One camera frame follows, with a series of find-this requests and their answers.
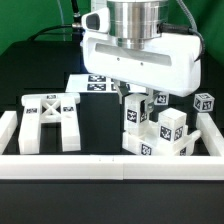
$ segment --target cube with marker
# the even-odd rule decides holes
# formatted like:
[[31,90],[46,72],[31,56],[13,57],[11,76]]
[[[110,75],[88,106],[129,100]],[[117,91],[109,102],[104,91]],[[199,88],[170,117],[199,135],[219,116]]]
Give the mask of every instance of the cube with marker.
[[213,111],[215,98],[208,93],[195,94],[194,108],[199,112]]
[[146,98],[142,94],[125,97],[124,129],[130,134],[141,136],[147,130],[149,115],[145,111]]
[[160,92],[156,97],[154,104],[157,106],[164,106],[169,104],[169,93]]
[[186,113],[169,108],[159,113],[159,138],[175,143],[183,138],[186,124]]

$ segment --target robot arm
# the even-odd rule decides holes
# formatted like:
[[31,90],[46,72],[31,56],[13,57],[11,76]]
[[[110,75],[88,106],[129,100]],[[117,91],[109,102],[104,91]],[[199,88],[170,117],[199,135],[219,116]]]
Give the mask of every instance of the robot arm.
[[200,85],[200,39],[159,32],[167,16],[168,0],[108,0],[107,8],[83,16],[87,70],[177,96],[194,92]]

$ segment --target black table surface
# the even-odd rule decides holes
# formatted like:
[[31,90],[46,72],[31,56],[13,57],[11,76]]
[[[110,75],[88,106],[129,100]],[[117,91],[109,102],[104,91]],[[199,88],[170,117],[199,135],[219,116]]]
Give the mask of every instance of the black table surface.
[[[0,56],[0,113],[16,110],[20,123],[22,95],[64,92],[72,73],[87,73],[78,44],[14,43]],[[202,83],[197,92],[208,92],[215,97],[215,108],[210,115],[222,133],[223,74],[223,67],[206,54],[202,62]],[[169,106],[188,114],[190,130],[195,129],[197,113],[192,106],[194,94],[186,98],[170,96]],[[155,107],[152,119],[156,120],[164,109],[166,107]],[[116,94],[81,94],[78,106],[81,154],[127,154],[120,146],[120,115]],[[101,128],[105,124],[108,126],[106,132]],[[59,124],[43,125],[40,154],[63,154],[58,130]],[[18,133],[19,127],[5,155],[19,154]],[[197,143],[195,153],[207,155],[202,142]],[[1,180],[0,198],[0,223],[224,221],[222,181]]]

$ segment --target green background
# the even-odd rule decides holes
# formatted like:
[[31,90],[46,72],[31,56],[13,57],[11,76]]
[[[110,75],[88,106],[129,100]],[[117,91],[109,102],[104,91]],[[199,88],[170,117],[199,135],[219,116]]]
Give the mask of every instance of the green background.
[[[72,22],[70,0],[60,0],[65,23]],[[207,51],[224,65],[224,1],[185,0],[202,33]],[[90,0],[78,0],[82,14],[90,11]],[[186,24],[189,22],[176,0],[170,0],[169,22]],[[11,43],[26,40],[37,31],[61,24],[57,0],[0,0],[0,54]]]

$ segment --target metal cylinder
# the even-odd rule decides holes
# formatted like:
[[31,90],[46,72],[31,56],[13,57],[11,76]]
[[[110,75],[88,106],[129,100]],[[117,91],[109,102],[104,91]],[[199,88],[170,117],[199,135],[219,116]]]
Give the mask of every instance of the metal cylinder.
[[143,49],[145,39],[160,37],[158,24],[168,18],[168,0],[107,1],[107,7],[110,10],[110,35],[118,38],[118,46],[129,49]]

